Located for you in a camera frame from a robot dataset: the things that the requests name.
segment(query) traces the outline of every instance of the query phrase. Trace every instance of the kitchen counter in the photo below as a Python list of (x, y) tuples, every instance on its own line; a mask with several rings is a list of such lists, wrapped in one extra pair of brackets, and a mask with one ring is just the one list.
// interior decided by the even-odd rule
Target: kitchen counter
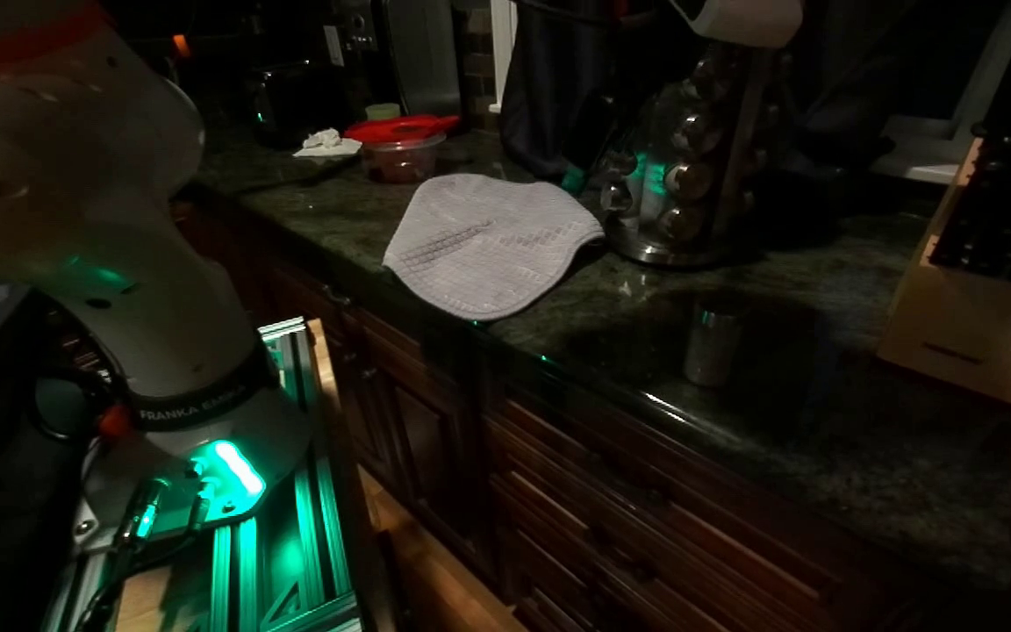
[[(442, 171), (525, 181), (496, 137), (449, 140)], [(292, 159), (211, 130), (200, 183), (406, 292), (382, 253), (416, 185), (354, 161)], [(584, 197), (594, 208), (594, 198)], [(518, 315), (477, 327), (667, 436), (908, 559), (984, 589), (1011, 576), (1011, 409), (876, 360), (923, 216), (851, 216), (826, 247), (674, 272), (582, 249)], [(698, 293), (753, 304), (727, 387), (697, 387), (681, 357)]]

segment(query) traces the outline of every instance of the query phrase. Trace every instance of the granite countertop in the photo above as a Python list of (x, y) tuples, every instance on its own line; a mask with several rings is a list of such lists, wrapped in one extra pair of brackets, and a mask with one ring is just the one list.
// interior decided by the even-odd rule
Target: granite countertop
[[(531, 180), (497, 137), (442, 146), (442, 171)], [(199, 180), (394, 291), (381, 260), (416, 185), (360, 165), (292, 159), (238, 129), (210, 131)], [(593, 197), (584, 197), (594, 207)], [(841, 220), (825, 247), (702, 272), (651, 269), (586, 248), (531, 307), (484, 331), (656, 412), (662, 432), (763, 487), (957, 581), (1011, 576), (1011, 410), (875, 359), (896, 284), (927, 227), (890, 213)], [(753, 307), (725, 388), (681, 357), (699, 293)]]

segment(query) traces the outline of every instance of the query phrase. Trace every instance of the backsplash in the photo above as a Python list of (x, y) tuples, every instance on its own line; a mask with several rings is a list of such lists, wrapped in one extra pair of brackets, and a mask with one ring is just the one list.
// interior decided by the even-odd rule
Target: backsplash
[(458, 37), (458, 60), (462, 73), (462, 110), (470, 127), (497, 131), (497, 115), (489, 105), (496, 103), (494, 84), (494, 44), (490, 35), (489, 0), (466, 1), (456, 12), (461, 35)]

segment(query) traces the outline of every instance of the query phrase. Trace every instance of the gray dish towel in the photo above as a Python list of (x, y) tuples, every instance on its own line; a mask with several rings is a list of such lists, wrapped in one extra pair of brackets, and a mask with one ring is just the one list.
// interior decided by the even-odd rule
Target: gray dish towel
[(417, 189), (384, 265), (438, 308), (493, 321), (549, 291), (579, 247), (602, 238), (592, 213), (553, 184), (439, 176)]

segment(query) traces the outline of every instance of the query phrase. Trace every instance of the wooden knife block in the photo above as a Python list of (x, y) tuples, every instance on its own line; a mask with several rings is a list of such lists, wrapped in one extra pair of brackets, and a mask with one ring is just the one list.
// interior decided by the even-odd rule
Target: wooden knife block
[(904, 273), (876, 354), (1011, 403), (1011, 283), (929, 261), (980, 147), (975, 141)]

